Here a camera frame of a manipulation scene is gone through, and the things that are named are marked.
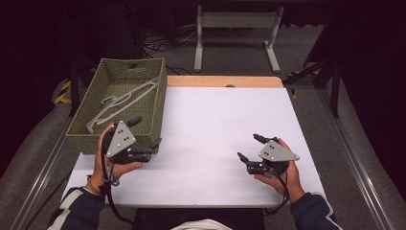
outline wicker basket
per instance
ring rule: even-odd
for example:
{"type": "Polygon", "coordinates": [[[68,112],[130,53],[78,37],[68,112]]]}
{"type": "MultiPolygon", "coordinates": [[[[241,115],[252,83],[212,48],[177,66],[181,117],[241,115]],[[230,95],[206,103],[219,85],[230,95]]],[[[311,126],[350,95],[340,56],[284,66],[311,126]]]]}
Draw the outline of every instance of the wicker basket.
{"type": "MultiPolygon", "coordinates": [[[[67,139],[77,146],[83,154],[95,154],[99,135],[108,124],[117,121],[126,122],[141,116],[143,121],[130,130],[137,140],[137,148],[147,150],[149,145],[161,136],[168,82],[165,66],[163,58],[132,60],[103,58],[71,125],[68,127],[67,139]],[[95,125],[94,133],[89,133],[86,125],[103,109],[101,104],[103,99],[112,96],[120,97],[155,77],[159,77],[159,81],[152,91],[110,121],[95,125]]],[[[137,98],[144,91],[146,90],[138,90],[132,97],[137,98]]],[[[110,108],[101,118],[108,117],[123,106],[125,104],[118,105],[117,108],[110,108]]]]}

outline wooden table edge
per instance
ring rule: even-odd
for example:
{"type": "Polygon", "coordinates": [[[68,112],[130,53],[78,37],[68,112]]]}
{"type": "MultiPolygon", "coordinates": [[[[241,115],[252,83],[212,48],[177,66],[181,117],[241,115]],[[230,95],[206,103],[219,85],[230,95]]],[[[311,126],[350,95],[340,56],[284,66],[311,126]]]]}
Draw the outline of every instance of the wooden table edge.
{"type": "Polygon", "coordinates": [[[169,87],[283,88],[278,77],[267,76],[168,76],[169,87]]]}

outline white tabletop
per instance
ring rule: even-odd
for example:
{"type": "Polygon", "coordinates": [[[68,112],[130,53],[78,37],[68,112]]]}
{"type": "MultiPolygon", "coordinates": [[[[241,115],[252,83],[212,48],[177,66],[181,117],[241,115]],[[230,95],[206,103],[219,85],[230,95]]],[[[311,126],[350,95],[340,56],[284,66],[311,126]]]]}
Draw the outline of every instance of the white tabletop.
{"type": "MultiPolygon", "coordinates": [[[[282,197],[246,171],[237,152],[261,161],[278,136],[301,156],[303,187],[325,194],[284,88],[168,87],[159,152],[113,187],[116,205],[132,207],[275,207],[282,197]]],[[[94,155],[79,156],[65,190],[85,184],[94,155]]]]}

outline black device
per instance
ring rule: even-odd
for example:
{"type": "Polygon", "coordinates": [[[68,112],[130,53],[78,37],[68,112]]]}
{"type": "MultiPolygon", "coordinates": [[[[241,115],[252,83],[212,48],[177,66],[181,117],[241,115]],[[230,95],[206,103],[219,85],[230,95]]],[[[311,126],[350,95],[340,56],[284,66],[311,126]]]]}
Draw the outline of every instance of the black device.
{"type": "Polygon", "coordinates": [[[127,123],[119,121],[108,130],[102,141],[102,153],[113,164],[128,164],[131,162],[147,163],[151,159],[151,154],[159,148],[161,138],[149,145],[149,149],[137,147],[136,139],[129,130],[130,127],[137,126],[142,122],[141,117],[136,117],[127,123]]]}
{"type": "Polygon", "coordinates": [[[266,138],[254,134],[254,139],[265,145],[259,153],[259,157],[262,158],[261,162],[250,161],[242,153],[237,153],[239,160],[247,166],[249,174],[264,174],[270,177],[281,176],[289,166],[289,161],[300,159],[297,154],[281,146],[277,137],[266,138]]]}

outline cable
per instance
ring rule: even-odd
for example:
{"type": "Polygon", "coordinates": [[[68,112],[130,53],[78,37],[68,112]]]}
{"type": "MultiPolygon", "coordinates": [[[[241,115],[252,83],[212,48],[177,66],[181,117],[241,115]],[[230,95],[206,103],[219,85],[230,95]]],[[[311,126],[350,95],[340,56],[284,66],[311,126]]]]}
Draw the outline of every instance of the cable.
{"type": "Polygon", "coordinates": [[[48,201],[54,196],[56,191],[62,186],[62,184],[69,179],[69,176],[71,176],[73,169],[68,172],[68,174],[59,182],[59,184],[54,188],[54,190],[51,192],[50,195],[45,199],[45,201],[42,203],[42,205],[38,208],[38,210],[34,213],[34,215],[31,217],[30,221],[26,224],[25,230],[28,230],[31,226],[31,224],[34,222],[38,214],[42,211],[42,209],[45,207],[45,205],[48,203],[48,201]]]}
{"type": "Polygon", "coordinates": [[[278,178],[278,180],[283,185],[284,192],[283,192],[282,204],[280,206],[278,206],[276,209],[264,208],[264,211],[268,215],[275,215],[276,213],[278,213],[278,211],[281,209],[281,207],[283,207],[283,205],[289,200],[289,190],[287,189],[287,186],[286,186],[286,184],[287,184],[287,172],[285,172],[285,174],[286,174],[286,182],[284,182],[281,179],[281,177],[274,170],[272,170],[272,173],[278,178]]]}
{"type": "MultiPolygon", "coordinates": [[[[153,56],[151,56],[151,55],[146,55],[146,58],[153,58],[153,56]]],[[[184,69],[184,68],[170,67],[170,66],[168,66],[168,65],[166,65],[165,67],[168,68],[168,69],[170,69],[173,73],[175,73],[175,74],[177,74],[177,75],[181,75],[181,74],[178,73],[177,71],[175,71],[175,69],[183,70],[183,71],[187,72],[189,75],[191,75],[191,72],[189,72],[187,69],[184,69]]]]}
{"type": "Polygon", "coordinates": [[[160,39],[152,39],[151,41],[146,40],[144,42],[143,47],[152,51],[152,52],[149,52],[148,55],[153,55],[157,52],[166,53],[166,52],[172,50],[173,48],[175,48],[176,46],[190,40],[191,37],[196,33],[197,33],[197,31],[193,31],[191,34],[189,34],[184,39],[177,38],[175,44],[171,44],[169,41],[167,41],[166,39],[163,39],[162,37],[160,37],[160,39]]]}
{"type": "Polygon", "coordinates": [[[110,182],[110,176],[113,173],[113,167],[111,169],[110,175],[107,175],[107,169],[105,168],[105,161],[104,161],[104,156],[107,152],[107,148],[105,148],[106,144],[106,137],[110,135],[110,133],[113,132],[114,135],[114,129],[110,128],[108,130],[103,138],[102,138],[102,147],[101,147],[101,167],[102,167],[102,174],[103,174],[103,179],[104,179],[104,184],[101,186],[101,190],[107,195],[108,203],[110,204],[111,209],[113,210],[114,216],[116,216],[117,219],[127,222],[131,225],[134,225],[134,222],[128,218],[124,218],[120,215],[119,211],[116,208],[116,205],[114,204],[113,197],[111,195],[111,182],[110,182]]]}

